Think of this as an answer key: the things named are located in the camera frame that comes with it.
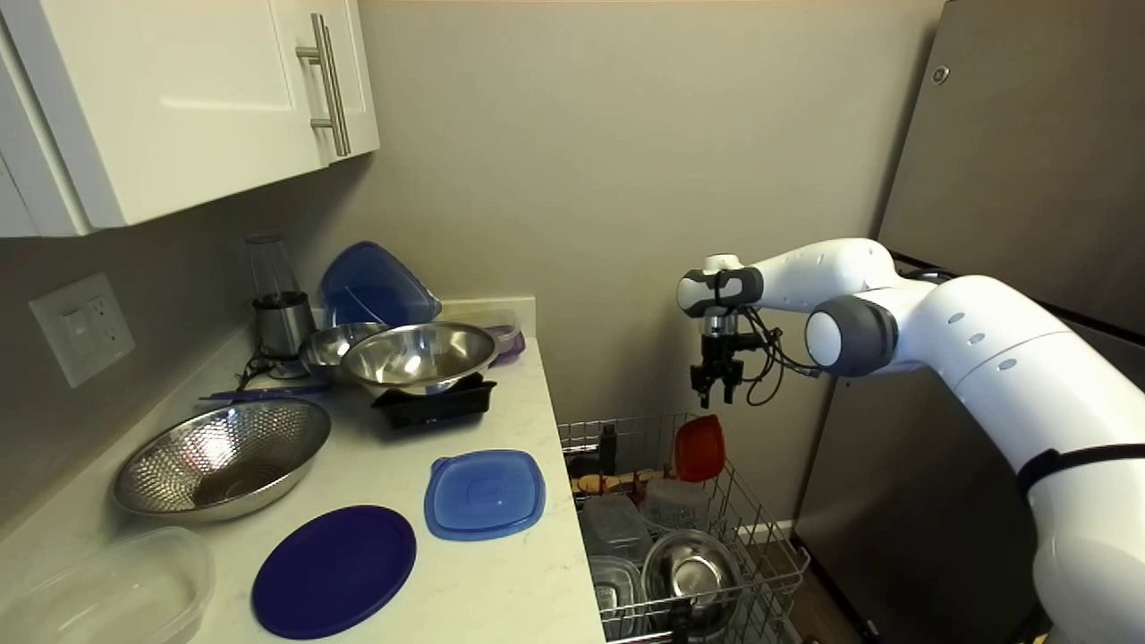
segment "dark blue plate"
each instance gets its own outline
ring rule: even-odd
[[[294,528],[259,570],[251,607],[281,638],[313,639],[378,611],[414,570],[406,515],[353,504]]]

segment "electrical outlet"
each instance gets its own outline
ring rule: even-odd
[[[135,348],[105,271],[29,301],[29,307],[72,390]]]

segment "red object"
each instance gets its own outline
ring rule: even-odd
[[[716,415],[699,415],[678,429],[678,475],[702,483],[728,466],[723,425]]]

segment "stainless steel bowl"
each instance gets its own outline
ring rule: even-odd
[[[691,644],[723,639],[741,602],[737,559],[705,528],[672,528],[652,545],[640,570],[647,602],[691,602]]]
[[[345,375],[345,356],[351,353],[353,343],[365,335],[383,332],[383,322],[353,322],[353,324],[337,324],[337,327],[318,327],[307,348],[302,351],[302,362],[307,370],[339,379]]]
[[[365,335],[345,367],[369,390],[433,397],[458,379],[485,370],[498,356],[498,338],[480,324],[421,322]]]
[[[124,459],[114,499],[161,523],[222,523],[285,496],[331,435],[307,401],[251,401],[192,415]]]

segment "wall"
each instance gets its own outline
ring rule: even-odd
[[[696,324],[678,280],[873,230],[941,0],[362,0],[383,150],[294,181],[302,274],[378,238],[442,295],[537,294],[557,419],[662,444]],[[723,406],[792,512],[827,381]]]
[[[245,288],[216,230],[179,214],[86,238],[0,242],[0,535],[235,327]],[[106,271],[135,351],[72,390],[29,301],[92,271]]]

